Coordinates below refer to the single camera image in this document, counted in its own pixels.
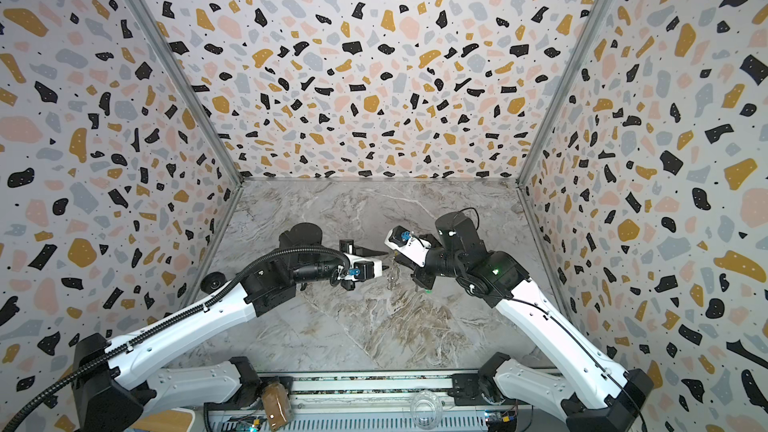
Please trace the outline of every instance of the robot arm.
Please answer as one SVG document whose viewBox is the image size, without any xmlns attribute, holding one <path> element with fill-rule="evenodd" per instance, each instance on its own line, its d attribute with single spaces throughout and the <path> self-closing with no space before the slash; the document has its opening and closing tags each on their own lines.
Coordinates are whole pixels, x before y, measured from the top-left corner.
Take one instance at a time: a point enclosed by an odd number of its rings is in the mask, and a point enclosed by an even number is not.
<svg viewBox="0 0 768 432">
<path fill-rule="evenodd" d="M 389 231 L 386 245 L 398 251 L 398 263 L 413 270 L 417 285 L 431 289 L 437 276 L 455 278 L 468 294 L 514 322 L 562 373 L 561 378 L 543 374 L 496 354 L 479 374 L 485 399 L 523 399 L 574 431 L 628 430 L 653 388 L 646 373 L 625 370 L 593 346 L 512 256 L 486 250 L 462 212 L 437 219 L 440 240 L 398 226 Z"/>
</svg>

